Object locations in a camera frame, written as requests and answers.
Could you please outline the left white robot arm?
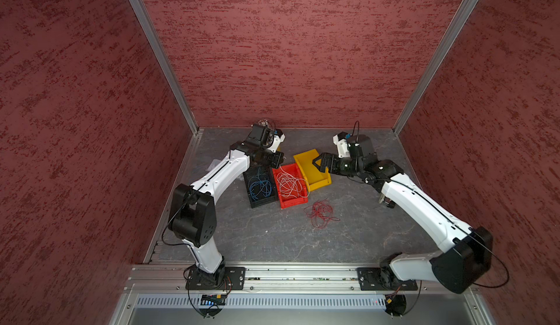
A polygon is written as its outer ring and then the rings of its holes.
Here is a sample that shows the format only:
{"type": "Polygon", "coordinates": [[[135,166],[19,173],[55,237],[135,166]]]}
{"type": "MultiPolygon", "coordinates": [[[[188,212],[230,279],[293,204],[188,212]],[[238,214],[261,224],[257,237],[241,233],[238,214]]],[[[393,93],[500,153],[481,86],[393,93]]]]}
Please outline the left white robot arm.
{"type": "Polygon", "coordinates": [[[253,124],[245,140],[232,144],[217,167],[191,185],[174,189],[166,229],[188,246],[195,259],[193,274],[205,284],[219,287],[225,282],[225,259],[214,241],[215,204],[251,165],[279,168],[284,160],[279,147],[284,140],[281,130],[253,124]]]}

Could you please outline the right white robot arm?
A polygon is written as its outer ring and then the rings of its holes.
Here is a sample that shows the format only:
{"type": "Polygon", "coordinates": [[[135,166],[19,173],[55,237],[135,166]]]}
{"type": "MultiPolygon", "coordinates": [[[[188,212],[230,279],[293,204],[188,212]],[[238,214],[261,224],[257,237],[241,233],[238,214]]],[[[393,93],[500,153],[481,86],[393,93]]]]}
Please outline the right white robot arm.
{"type": "Polygon", "coordinates": [[[423,192],[392,160],[381,160],[371,140],[358,133],[341,132],[333,142],[335,154],[322,153],[312,161],[320,172],[360,179],[379,193],[390,208],[400,207],[437,246],[429,254],[393,254],[379,266],[378,285],[396,290],[411,281],[438,282],[461,294],[491,269],[498,260],[493,236],[484,227],[472,228],[423,192]]]}

